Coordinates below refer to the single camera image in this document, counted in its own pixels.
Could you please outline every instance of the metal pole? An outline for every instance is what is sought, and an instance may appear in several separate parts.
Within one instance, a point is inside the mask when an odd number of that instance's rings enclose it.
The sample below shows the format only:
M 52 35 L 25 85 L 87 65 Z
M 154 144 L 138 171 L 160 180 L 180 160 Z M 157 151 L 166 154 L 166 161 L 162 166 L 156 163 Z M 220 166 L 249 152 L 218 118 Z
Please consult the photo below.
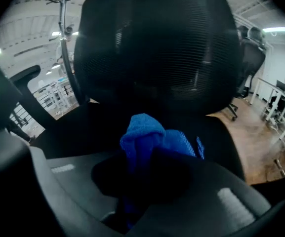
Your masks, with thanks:
M 68 79 L 70 81 L 71 88 L 74 92 L 74 95 L 79 103 L 79 105 L 83 104 L 85 101 L 85 96 L 82 94 L 79 84 L 76 81 L 76 78 L 72 74 L 69 55 L 67 51 L 67 43 L 65 36 L 65 14 L 66 14 L 66 4 L 67 0 L 60 1 L 60 15 L 59 15 L 59 28 L 61 32 L 61 48 L 62 48 L 62 58 L 63 63 L 67 72 Z

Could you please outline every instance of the wooden floor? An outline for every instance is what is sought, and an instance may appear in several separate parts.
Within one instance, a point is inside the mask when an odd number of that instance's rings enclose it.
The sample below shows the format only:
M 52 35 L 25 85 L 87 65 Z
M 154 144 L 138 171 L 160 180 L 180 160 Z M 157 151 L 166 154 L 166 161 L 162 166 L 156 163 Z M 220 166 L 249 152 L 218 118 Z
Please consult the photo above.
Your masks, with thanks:
M 250 105 L 245 99 L 234 99 L 238 106 L 238 119 L 228 109 L 212 116 L 220 118 L 227 126 L 239 152 L 246 181 L 249 184 L 264 183 L 281 178 L 273 160 L 279 158 L 285 170 L 285 148 L 278 133 L 262 119 L 265 103 L 258 98 Z

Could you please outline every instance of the white ceiling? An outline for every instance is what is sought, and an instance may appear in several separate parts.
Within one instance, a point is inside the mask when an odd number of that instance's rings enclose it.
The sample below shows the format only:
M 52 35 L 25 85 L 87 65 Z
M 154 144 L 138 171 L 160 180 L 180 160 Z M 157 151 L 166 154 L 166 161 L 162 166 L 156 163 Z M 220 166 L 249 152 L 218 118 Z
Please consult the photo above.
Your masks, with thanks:
M 14 0 L 0 20 L 0 67 L 8 77 L 33 65 L 41 66 L 41 77 L 55 62 L 58 40 L 49 42 L 58 31 L 59 4 L 47 0 Z M 78 29 L 85 0 L 72 0 L 67 6 L 66 25 Z M 238 25 L 261 29 L 285 26 L 285 15 L 271 0 L 227 0 Z M 285 34 L 267 37 L 270 43 L 285 44 Z

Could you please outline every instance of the computer monitor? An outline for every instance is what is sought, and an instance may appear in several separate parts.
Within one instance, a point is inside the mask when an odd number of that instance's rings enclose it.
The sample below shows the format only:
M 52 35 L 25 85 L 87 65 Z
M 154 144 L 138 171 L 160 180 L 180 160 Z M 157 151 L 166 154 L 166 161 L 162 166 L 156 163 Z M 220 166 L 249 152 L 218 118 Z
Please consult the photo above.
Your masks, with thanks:
M 281 89 L 282 91 L 285 91 L 285 83 L 283 83 L 279 80 L 276 80 L 276 87 Z

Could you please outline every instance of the blue microfiber cloth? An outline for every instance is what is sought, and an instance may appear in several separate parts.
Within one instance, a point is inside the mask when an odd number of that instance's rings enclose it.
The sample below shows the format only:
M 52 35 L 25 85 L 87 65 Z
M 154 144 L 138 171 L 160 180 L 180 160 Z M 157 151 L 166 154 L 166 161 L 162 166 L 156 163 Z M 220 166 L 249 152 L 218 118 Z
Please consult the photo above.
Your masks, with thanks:
M 127 170 L 142 185 L 150 179 L 150 159 L 155 148 L 196 157 L 185 135 L 177 130 L 165 130 L 153 117 L 138 114 L 131 117 L 127 133 L 120 145 L 127 155 Z M 142 216 L 144 207 L 134 197 L 124 196 L 124 212 L 128 229 Z

